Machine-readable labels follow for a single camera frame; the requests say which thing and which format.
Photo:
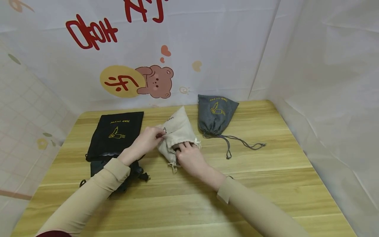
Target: arm sleeve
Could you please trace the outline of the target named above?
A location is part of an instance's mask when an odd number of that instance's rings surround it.
[[[265,237],[307,237],[295,220],[273,203],[246,188],[230,176],[221,185],[217,197],[234,206],[246,221]]]
[[[129,167],[118,159],[111,159],[53,213],[37,235],[55,230],[78,236],[95,210],[129,174]]]

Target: grid pattern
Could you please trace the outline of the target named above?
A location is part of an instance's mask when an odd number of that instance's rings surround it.
[[[32,196],[77,116],[9,54],[0,43],[0,190]]]

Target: heart sticker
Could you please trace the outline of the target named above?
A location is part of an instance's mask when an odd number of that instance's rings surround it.
[[[171,56],[171,52],[168,50],[167,45],[162,45],[162,47],[161,47],[161,53],[164,56],[166,56],[166,57],[170,57]]]

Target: wooden table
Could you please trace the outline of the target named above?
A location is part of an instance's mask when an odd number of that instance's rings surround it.
[[[145,111],[144,129],[162,124],[179,108],[82,114],[12,236],[33,236],[78,189],[80,181],[89,178],[85,154],[101,115]],[[356,236],[271,102],[239,105],[224,134],[240,137],[249,144],[265,142],[267,146],[252,151],[231,140],[230,160],[226,159],[224,140],[201,137],[197,130],[197,106],[185,108],[210,165],[270,199],[311,236]],[[157,150],[147,154],[141,166],[151,180],[136,181],[126,193],[109,198],[91,218],[82,236],[260,236],[235,210],[223,205],[210,188],[182,169],[173,174]]]

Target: woman's left hand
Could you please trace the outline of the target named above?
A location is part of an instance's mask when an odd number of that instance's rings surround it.
[[[162,136],[165,134],[166,132],[159,127],[145,128],[133,144],[118,156],[118,159],[125,165],[129,166],[144,154],[152,151],[161,141],[163,141]]]

